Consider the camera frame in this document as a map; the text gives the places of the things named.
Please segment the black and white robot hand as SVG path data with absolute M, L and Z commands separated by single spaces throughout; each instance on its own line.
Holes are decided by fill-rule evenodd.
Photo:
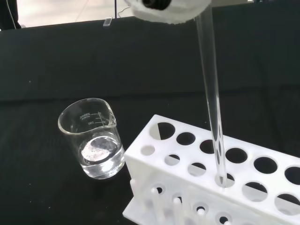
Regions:
M 202 13 L 210 0 L 127 0 L 133 15 L 141 20 L 179 24 Z

